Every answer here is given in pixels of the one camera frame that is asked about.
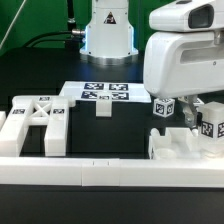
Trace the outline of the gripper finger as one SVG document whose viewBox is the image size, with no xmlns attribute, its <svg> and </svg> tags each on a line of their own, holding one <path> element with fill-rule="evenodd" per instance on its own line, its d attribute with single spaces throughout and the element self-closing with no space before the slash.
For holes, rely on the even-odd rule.
<svg viewBox="0 0 224 224">
<path fill-rule="evenodd" d="M 182 96 L 178 98 L 178 101 L 180 102 L 185 115 L 186 126 L 189 128 L 196 128 L 201 123 L 202 119 L 202 114 L 198 112 L 195 107 L 197 96 Z"/>
</svg>

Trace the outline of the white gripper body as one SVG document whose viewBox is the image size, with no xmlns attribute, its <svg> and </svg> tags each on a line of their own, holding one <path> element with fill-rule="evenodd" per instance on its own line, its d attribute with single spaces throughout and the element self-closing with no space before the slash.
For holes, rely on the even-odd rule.
<svg viewBox="0 0 224 224">
<path fill-rule="evenodd" d="M 145 89 L 160 99 L 224 89 L 224 0 L 174 0 L 153 10 Z"/>
</svg>

